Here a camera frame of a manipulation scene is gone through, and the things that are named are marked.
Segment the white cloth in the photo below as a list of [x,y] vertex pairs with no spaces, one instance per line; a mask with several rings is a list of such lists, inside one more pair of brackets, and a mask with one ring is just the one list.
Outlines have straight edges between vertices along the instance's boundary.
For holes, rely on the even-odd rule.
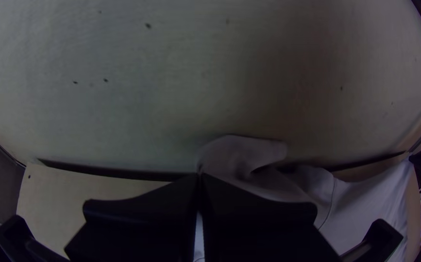
[[197,213],[196,234],[194,237],[194,262],[205,262],[204,252],[204,229],[202,226],[202,215]]
[[404,261],[404,192],[410,162],[357,183],[343,182],[325,169],[310,166],[290,174],[270,166],[254,172],[283,160],[286,153],[280,141],[228,135],[202,149],[197,169],[266,199],[314,203],[318,209],[314,226],[339,255],[360,243],[372,222],[382,218],[404,236],[389,261]]

